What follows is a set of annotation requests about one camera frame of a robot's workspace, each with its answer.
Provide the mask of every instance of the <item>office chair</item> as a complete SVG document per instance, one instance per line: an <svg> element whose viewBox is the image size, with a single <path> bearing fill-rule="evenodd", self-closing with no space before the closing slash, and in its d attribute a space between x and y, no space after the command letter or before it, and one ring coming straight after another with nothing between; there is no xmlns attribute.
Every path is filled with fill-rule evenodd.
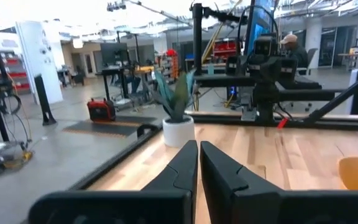
<svg viewBox="0 0 358 224"><path fill-rule="evenodd" d="M309 51L308 51L308 67L307 68L297 68L296 69L297 75L303 75L303 74L300 74L302 72L305 72L304 75L310 75L310 63L311 63L314 55L316 54L317 50L318 50L317 48L309 49ZM308 106L305 108L305 111L308 112L312 106L313 106L312 103L308 103Z"/></svg>

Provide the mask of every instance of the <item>ceiling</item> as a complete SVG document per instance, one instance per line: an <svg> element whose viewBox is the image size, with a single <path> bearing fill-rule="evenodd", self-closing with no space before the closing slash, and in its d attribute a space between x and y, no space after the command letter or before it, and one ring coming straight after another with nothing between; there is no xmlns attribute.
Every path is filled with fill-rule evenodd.
<svg viewBox="0 0 358 224"><path fill-rule="evenodd" d="M116 31L142 35L155 35L166 30L191 29L189 11L193 0L118 1L126 9L107 11L107 0L0 0L0 30L14 26L15 21L53 21L61 33L68 38L84 36L88 39L115 39ZM277 0L276 18L291 20L294 17L329 17L358 15L358 0ZM196 1L203 6L228 12L237 1ZM240 14L249 6L250 0L243 0L234 10ZM213 28L217 20L203 20L204 28Z"/></svg>

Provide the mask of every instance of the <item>concrete floor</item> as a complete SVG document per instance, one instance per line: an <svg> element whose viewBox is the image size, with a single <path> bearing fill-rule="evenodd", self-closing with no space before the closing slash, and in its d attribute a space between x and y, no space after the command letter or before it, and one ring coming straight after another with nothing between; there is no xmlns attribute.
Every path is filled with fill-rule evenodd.
<svg viewBox="0 0 358 224"><path fill-rule="evenodd" d="M349 83L349 73L344 70L317 70L309 78L324 84L325 88L346 88ZM112 95L118 93L119 89L111 87ZM200 100L200 111L231 111L223 107L223 100L217 95L224 98L224 88L207 92ZM104 96L101 80L95 79L84 87L64 90L64 102L51 105L58 124L46 127L42 126L40 108L33 103L32 97L22 97L32 131L33 143L30 148L35 154L21 170L0 175L0 224L21 222L37 198L49 192L69 188L136 140L135 134L118 139L62 131L67 126L88 119L86 102L95 96ZM324 104L325 102L313 103L313 108ZM343 114L344 107L340 105L333 113ZM305 112L302 103L296 103L294 108L288 110ZM166 117L159 105L146 108L141 113L127 110L118 114L156 117L155 124L159 124L161 119ZM24 140L25 135L17 118L7 116L6 120L7 127L14 132L15 137Z"/></svg>

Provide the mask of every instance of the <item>potted plant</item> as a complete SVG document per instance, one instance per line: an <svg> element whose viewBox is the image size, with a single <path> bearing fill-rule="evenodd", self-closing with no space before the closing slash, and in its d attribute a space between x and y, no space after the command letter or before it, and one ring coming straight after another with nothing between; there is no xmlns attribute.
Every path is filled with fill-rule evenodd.
<svg viewBox="0 0 358 224"><path fill-rule="evenodd" d="M194 82L194 70L181 75L172 90L161 72L154 71L157 91L150 90L155 101L162 104L168 117L162 120L164 143L171 147L182 147L195 139L195 125L185 110L191 100Z"/></svg>

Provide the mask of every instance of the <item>red portable generator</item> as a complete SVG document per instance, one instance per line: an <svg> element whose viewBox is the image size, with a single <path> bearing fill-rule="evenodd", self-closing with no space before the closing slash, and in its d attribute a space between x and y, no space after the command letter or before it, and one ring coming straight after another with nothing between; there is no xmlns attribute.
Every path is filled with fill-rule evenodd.
<svg viewBox="0 0 358 224"><path fill-rule="evenodd" d="M111 100L91 99L86 105L92 121L110 122L116 120L116 110Z"/></svg>

